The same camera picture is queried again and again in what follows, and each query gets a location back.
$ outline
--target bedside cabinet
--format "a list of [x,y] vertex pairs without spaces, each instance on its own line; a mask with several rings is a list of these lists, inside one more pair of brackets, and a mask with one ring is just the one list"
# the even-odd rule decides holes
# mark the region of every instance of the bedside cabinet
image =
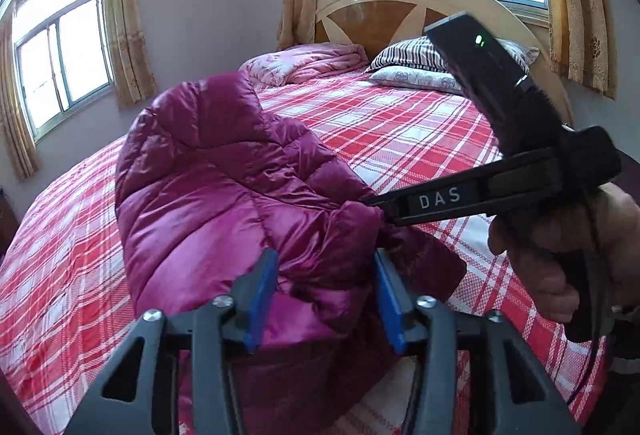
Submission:
[[4,256],[9,245],[11,245],[17,230],[18,219],[15,217],[4,193],[0,190],[0,258]]

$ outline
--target blue gripper pad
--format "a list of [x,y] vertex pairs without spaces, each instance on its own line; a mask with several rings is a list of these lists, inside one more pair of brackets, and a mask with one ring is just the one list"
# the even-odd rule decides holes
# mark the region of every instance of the blue gripper pad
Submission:
[[414,307],[385,250],[377,249],[373,258],[376,264],[378,312],[385,325],[386,339],[396,354],[402,355],[407,346],[404,326]]
[[277,279],[278,253],[265,249],[254,269],[231,286],[231,296],[236,302],[236,327],[242,331],[242,344],[250,354],[255,353],[262,342]]

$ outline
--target wooden headboard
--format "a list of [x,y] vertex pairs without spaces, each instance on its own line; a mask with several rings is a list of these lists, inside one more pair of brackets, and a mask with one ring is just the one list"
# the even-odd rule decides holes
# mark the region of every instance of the wooden headboard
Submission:
[[422,35],[441,18],[469,11],[496,37],[538,47],[531,75],[568,124],[573,114],[562,82],[549,69],[548,53],[531,31],[495,0],[317,0],[316,42],[363,45],[369,60],[383,48]]

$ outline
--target bed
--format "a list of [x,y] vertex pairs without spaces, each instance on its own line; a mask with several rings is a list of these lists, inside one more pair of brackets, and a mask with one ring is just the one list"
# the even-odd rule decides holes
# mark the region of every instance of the bed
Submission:
[[[360,43],[369,59],[389,43],[459,10],[498,37],[543,47],[494,0],[318,0],[316,41]],[[567,122],[572,114],[543,51],[532,65]],[[377,192],[445,176],[498,158],[487,121],[463,97],[373,84],[362,69],[280,87],[256,86],[266,110],[303,121]],[[0,267],[0,368],[46,435],[61,433],[84,392],[134,321],[114,214],[114,172],[123,138],[79,163],[34,201]],[[489,219],[423,225],[468,264],[450,300],[456,309],[499,308],[515,323],[567,397],[584,371],[588,345],[543,320],[504,255],[486,246]],[[598,366],[602,366],[602,348]],[[413,361],[403,359],[329,431],[399,433]],[[468,357],[460,354],[463,433]],[[600,391],[594,373],[572,410],[585,420]]]

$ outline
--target pillow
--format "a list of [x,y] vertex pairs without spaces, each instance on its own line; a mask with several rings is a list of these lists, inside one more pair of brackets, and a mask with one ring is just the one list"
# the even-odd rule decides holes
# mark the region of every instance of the pillow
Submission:
[[[501,39],[498,39],[498,41],[510,56],[516,60],[520,68],[528,74],[529,65],[538,58],[540,50],[536,47],[525,47],[514,41]],[[389,45],[375,57],[366,71],[373,72],[390,65],[421,68],[431,72],[449,72],[449,65],[447,65],[447,62],[435,49],[427,36]]]
[[431,72],[421,68],[408,66],[385,66],[374,72],[369,81],[375,81],[383,86],[400,88],[416,88],[417,90],[436,90],[446,94],[463,95],[462,87],[451,74],[446,72]]
[[389,45],[375,57],[366,71],[373,72],[390,65],[421,68],[431,72],[447,72],[447,63],[427,36]]

